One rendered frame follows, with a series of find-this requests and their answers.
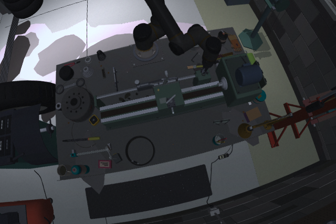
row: pliers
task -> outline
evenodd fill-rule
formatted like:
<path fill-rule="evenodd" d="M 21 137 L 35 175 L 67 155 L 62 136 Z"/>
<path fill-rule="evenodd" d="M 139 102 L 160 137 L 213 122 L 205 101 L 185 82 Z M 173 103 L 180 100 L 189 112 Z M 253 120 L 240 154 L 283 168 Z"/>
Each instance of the pliers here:
<path fill-rule="evenodd" d="M 65 66 L 70 65 L 69 67 L 72 67 L 74 64 L 77 64 L 77 63 L 80 63 L 80 61 L 69 63 L 69 64 L 65 64 Z"/>

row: workbench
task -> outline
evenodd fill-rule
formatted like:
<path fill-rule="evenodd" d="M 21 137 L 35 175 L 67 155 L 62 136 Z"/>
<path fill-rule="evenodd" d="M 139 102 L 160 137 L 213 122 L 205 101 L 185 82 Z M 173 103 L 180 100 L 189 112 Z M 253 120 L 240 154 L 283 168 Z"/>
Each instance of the workbench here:
<path fill-rule="evenodd" d="M 210 35 L 217 37 L 221 29 L 209 31 Z M 233 28 L 223 29 L 227 33 L 235 34 Z M 202 64 L 203 50 L 200 47 L 192 48 L 183 55 L 176 56 L 169 49 L 169 41 L 163 37 L 156 41 L 159 46 L 158 55 L 149 62 L 139 61 L 133 55 L 134 44 L 128 47 L 119 48 L 111 51 L 105 51 L 106 59 L 99 61 L 97 55 L 92 55 L 92 62 L 86 64 L 85 58 L 65 62 L 57 65 L 56 67 L 56 86 L 61 84 L 67 86 L 76 83 L 79 78 L 85 80 L 83 88 L 87 89 L 93 97 L 102 96 L 116 92 L 114 83 L 113 67 L 117 71 L 118 90 L 127 90 L 135 88 L 135 80 L 140 83 L 158 80 L 165 78 L 165 71 L 168 72 L 169 77 L 184 77 L 195 74 L 194 69 L 187 69 L 189 65 Z M 222 46 L 220 54 L 233 52 L 234 55 L 241 54 L 242 52 L 234 52 L 230 46 L 229 40 Z M 63 81 L 58 73 L 62 66 L 65 64 L 79 61 L 72 66 L 74 76 L 69 81 Z M 84 67 L 89 66 L 93 69 L 92 76 L 85 78 L 83 76 Z M 102 75 L 102 69 L 105 70 L 106 77 Z M 211 75 L 211 82 L 218 83 L 216 75 L 216 66 L 208 70 Z M 193 86 L 193 79 L 183 80 L 177 82 L 176 85 L 180 89 L 186 89 Z M 63 96 L 69 89 L 64 89 L 62 94 L 56 95 L 56 103 L 61 102 Z M 155 95 L 153 89 L 130 92 L 128 97 L 124 95 L 114 95 L 100 99 L 103 104 L 94 107 L 92 115 L 96 115 L 101 120 L 100 107 L 109 104 L 121 103 L 122 100 L 132 101 L 140 98 L 150 98 Z M 182 104 L 182 95 L 176 98 L 176 106 Z M 247 102 L 238 106 L 230 107 L 225 103 L 222 96 L 222 103 L 213 105 L 209 104 L 207 108 L 194 110 L 188 113 L 166 115 L 161 119 L 151 120 L 147 122 L 137 123 L 129 126 L 119 127 L 117 129 L 107 129 L 107 127 L 100 121 L 97 125 L 93 126 L 89 120 L 83 122 L 73 122 L 67 119 L 62 111 L 56 110 L 56 123 L 57 131 L 57 148 L 59 164 L 64 165 L 88 165 L 90 172 L 83 175 L 69 175 L 60 177 L 61 180 L 73 179 L 82 177 L 86 181 L 86 177 L 96 176 L 97 179 L 104 180 L 105 173 L 120 172 L 123 170 L 130 170 L 139 168 L 130 163 L 125 155 L 125 148 L 130 139 L 136 136 L 145 136 L 150 139 L 155 146 L 155 156 L 147 166 L 160 164 L 164 162 L 173 161 L 180 158 L 185 158 L 200 153 L 212 151 L 217 148 L 223 148 L 241 141 L 258 142 L 258 136 L 266 134 L 267 131 L 263 127 L 254 130 L 249 139 L 243 139 L 238 134 L 234 134 L 234 129 L 238 130 L 240 123 L 246 122 L 244 112 L 247 110 L 258 107 L 262 116 L 250 122 L 251 125 L 262 123 L 265 120 L 271 120 L 266 103 L 249 105 Z M 230 119 L 226 124 L 217 125 L 214 121 Z M 221 133 L 225 135 L 227 140 L 221 145 L 215 145 L 212 141 L 213 137 Z M 86 137 L 100 137 L 97 141 L 81 141 L 81 142 L 63 142 L 63 140 L 86 138 Z M 77 153 L 95 151 L 104 149 L 110 143 L 111 154 L 119 153 L 122 161 L 114 163 L 112 161 L 111 169 L 98 168 L 98 160 L 109 160 L 107 152 L 94 153 L 82 155 L 78 157 L 70 157 L 71 150 L 76 150 Z M 153 155 L 152 145 L 147 141 L 139 141 L 132 143 L 128 151 L 133 160 L 141 163 L 146 163 Z"/>

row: lathe chuck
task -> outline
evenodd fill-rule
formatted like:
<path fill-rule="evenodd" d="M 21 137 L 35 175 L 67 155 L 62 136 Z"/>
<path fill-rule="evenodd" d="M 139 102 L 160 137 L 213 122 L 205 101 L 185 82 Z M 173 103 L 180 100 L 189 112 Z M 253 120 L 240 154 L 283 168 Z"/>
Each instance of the lathe chuck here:
<path fill-rule="evenodd" d="M 87 120 L 94 111 L 93 95 L 86 89 L 74 87 L 64 94 L 62 113 L 73 122 Z"/>

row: black mat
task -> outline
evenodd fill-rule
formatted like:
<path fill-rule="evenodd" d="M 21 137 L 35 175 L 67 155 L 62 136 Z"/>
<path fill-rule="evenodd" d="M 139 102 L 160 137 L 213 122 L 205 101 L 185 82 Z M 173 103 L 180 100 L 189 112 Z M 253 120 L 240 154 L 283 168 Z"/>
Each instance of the black mat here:
<path fill-rule="evenodd" d="M 85 189 L 90 219 L 170 207 L 212 195 L 205 165 L 160 176 Z"/>

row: screwdriver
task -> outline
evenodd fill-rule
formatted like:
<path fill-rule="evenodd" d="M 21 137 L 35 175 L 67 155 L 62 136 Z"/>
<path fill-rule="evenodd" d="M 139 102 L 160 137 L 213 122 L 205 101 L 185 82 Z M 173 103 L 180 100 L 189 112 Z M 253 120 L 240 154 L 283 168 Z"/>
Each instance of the screwdriver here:
<path fill-rule="evenodd" d="M 100 140 L 100 137 L 94 136 L 94 137 L 88 137 L 88 138 L 68 139 L 68 140 L 63 140 L 63 142 L 77 142 L 77 141 L 91 141 L 91 140 Z"/>

